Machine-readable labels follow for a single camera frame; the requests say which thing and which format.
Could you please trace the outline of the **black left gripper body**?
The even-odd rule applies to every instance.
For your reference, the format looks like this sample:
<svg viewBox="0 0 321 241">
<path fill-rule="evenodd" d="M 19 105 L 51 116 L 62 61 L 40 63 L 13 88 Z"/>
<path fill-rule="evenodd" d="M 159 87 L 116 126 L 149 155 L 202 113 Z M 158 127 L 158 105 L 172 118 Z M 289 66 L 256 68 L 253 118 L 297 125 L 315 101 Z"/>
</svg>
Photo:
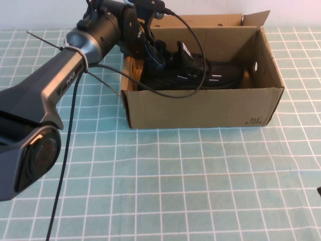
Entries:
<svg viewBox="0 0 321 241">
<path fill-rule="evenodd" d="M 119 13 L 121 38 L 119 46 L 123 54 L 138 60 L 146 57 L 145 41 L 155 44 L 150 25 L 156 17 L 156 5 L 123 5 Z"/>
</svg>

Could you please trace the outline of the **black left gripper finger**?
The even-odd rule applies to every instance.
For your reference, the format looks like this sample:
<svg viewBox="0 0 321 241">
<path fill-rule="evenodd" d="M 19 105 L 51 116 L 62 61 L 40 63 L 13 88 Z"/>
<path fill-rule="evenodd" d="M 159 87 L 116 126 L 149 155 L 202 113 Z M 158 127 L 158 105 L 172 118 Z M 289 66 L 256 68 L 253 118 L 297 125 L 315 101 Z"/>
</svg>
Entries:
<svg viewBox="0 0 321 241">
<path fill-rule="evenodd" d="M 174 53 L 167 49 L 166 42 L 158 39 L 156 41 L 156 49 L 161 54 L 161 56 L 164 58 L 165 62 L 172 62 L 173 61 Z"/>
<path fill-rule="evenodd" d="M 161 54 L 156 49 L 155 44 L 151 44 L 149 41 L 145 41 L 146 57 L 144 59 L 144 67 L 149 70 L 163 70 L 166 66 L 166 62 Z"/>
</svg>

